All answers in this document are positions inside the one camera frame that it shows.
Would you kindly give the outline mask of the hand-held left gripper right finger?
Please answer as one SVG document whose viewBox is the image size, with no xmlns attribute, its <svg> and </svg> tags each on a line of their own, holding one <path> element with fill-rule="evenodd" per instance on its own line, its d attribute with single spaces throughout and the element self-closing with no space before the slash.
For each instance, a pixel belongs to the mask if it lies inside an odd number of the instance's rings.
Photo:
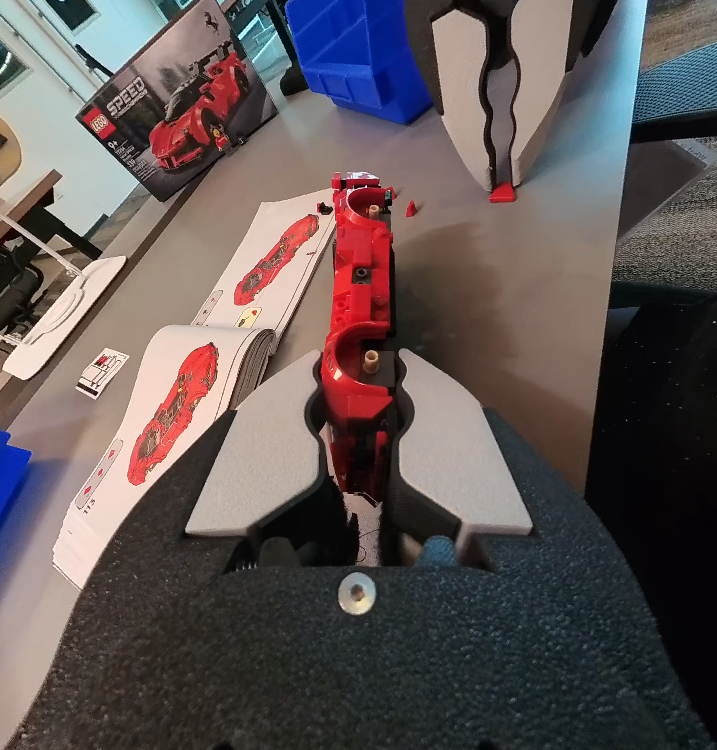
<svg viewBox="0 0 717 750">
<path fill-rule="evenodd" d="M 483 535 L 528 536 L 533 522 L 479 401 L 414 352 L 398 352 L 401 428 L 391 445 L 386 517 L 423 544 L 468 556 Z"/>
</svg>

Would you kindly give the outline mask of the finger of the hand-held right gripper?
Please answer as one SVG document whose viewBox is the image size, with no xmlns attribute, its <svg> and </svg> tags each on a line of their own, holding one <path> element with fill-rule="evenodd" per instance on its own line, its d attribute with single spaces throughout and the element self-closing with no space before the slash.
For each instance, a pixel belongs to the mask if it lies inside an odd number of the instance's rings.
<svg viewBox="0 0 717 750">
<path fill-rule="evenodd" d="M 432 23 L 442 123 L 466 169 L 485 191 L 495 186 L 493 110 L 487 96 L 485 20 L 454 8 Z"/>
<path fill-rule="evenodd" d="M 511 14 L 518 86 L 513 99 L 513 186 L 541 153 L 564 89 L 572 1 L 519 1 Z"/>
</svg>

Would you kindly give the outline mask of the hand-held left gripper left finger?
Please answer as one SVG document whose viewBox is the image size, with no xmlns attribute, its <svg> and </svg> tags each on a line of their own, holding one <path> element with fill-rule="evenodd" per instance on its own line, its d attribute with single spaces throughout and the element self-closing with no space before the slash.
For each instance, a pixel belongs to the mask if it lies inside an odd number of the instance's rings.
<svg viewBox="0 0 717 750">
<path fill-rule="evenodd" d="M 321 362 L 320 351 L 308 352 L 239 404 L 186 523 L 188 535 L 250 536 L 322 487 Z"/>
</svg>

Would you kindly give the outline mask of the red lego car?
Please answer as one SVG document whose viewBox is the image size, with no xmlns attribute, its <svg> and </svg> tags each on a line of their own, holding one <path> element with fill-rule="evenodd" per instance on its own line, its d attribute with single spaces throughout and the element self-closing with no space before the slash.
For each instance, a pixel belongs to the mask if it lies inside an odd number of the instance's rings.
<svg viewBox="0 0 717 750">
<path fill-rule="evenodd" d="M 397 433 L 397 343 L 391 206 L 368 172 L 335 173 L 329 333 L 320 377 L 328 445 L 342 492 L 384 500 Z"/>
</svg>

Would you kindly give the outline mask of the lego instruction booklet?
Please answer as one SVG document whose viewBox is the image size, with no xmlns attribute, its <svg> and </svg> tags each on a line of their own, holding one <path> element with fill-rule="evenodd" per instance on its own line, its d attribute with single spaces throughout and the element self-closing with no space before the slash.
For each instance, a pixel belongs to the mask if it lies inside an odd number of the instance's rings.
<svg viewBox="0 0 717 750">
<path fill-rule="evenodd" d="M 335 229 L 333 189 L 264 202 L 190 325 L 150 340 L 127 411 L 75 495 L 53 566 L 77 589 L 144 494 L 260 384 Z"/>
</svg>

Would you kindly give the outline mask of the lego set box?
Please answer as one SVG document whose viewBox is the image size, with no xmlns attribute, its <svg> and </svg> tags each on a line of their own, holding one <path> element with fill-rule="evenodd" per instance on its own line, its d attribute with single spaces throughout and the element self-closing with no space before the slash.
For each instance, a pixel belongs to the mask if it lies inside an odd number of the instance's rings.
<svg viewBox="0 0 717 750">
<path fill-rule="evenodd" d="M 165 202 L 277 113 L 220 4 L 200 1 L 145 44 L 75 119 Z"/>
</svg>

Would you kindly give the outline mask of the white sticker sheet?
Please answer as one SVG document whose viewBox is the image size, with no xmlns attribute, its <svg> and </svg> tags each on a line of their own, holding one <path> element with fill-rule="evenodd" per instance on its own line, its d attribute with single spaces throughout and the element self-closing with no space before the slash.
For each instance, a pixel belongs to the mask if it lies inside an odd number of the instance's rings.
<svg viewBox="0 0 717 750">
<path fill-rule="evenodd" d="M 98 399 L 128 360 L 129 355 L 109 347 L 104 348 L 82 371 L 75 389 L 93 400 Z"/>
</svg>

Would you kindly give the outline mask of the white rounded pad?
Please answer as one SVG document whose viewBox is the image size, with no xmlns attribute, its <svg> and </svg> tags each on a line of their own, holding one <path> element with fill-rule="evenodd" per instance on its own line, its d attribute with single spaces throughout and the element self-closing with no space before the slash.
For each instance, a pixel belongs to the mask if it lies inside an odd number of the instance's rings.
<svg viewBox="0 0 717 750">
<path fill-rule="evenodd" d="M 25 381 L 42 370 L 126 263 L 127 257 L 117 256 L 88 264 L 15 345 L 3 372 Z"/>
</svg>

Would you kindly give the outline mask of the black office chair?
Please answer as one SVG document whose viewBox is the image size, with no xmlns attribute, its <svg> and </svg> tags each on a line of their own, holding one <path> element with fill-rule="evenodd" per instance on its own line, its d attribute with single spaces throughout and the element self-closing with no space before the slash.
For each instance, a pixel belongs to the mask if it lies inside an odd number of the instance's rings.
<svg viewBox="0 0 717 750">
<path fill-rule="evenodd" d="M 0 332 L 10 333 L 18 326 L 28 331 L 39 322 L 36 293 L 45 277 L 32 263 L 36 254 L 29 241 L 13 250 L 0 243 Z"/>
</svg>

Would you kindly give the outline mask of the brown wooden desk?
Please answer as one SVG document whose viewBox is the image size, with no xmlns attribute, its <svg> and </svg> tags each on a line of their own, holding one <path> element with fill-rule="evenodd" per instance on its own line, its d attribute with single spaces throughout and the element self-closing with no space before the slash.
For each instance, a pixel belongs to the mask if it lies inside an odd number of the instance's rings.
<svg viewBox="0 0 717 750">
<path fill-rule="evenodd" d="M 18 189 L 14 197 L 4 199 L 0 196 L 0 245 L 9 233 L 18 232 L 34 245 L 47 247 L 51 240 L 58 238 L 91 261 L 101 257 L 101 249 L 51 212 L 54 189 L 61 180 L 62 174 L 50 170 L 26 187 Z"/>
</svg>

